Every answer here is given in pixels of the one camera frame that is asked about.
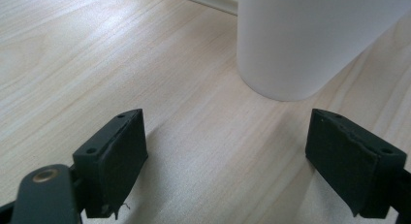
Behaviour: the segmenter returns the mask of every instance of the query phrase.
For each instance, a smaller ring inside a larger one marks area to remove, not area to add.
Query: wood grain
[[[186,0],[0,0],[0,202],[143,108],[149,159],[115,223],[394,223],[353,218],[304,145],[319,108],[410,152],[410,31],[411,13],[287,103],[237,74],[235,16]]]

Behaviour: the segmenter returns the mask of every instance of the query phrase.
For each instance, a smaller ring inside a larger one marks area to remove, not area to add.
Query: white container
[[[411,0],[238,0],[239,74],[271,99],[307,98],[410,9]]]

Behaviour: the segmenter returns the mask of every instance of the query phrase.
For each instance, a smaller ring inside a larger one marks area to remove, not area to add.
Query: tabletop
[[[139,108],[149,158],[129,208],[84,223],[394,223],[394,210],[353,217],[304,148],[317,108],[410,152],[410,31],[411,13],[320,92],[278,102],[237,73],[236,16],[187,0],[0,0],[0,202]]]

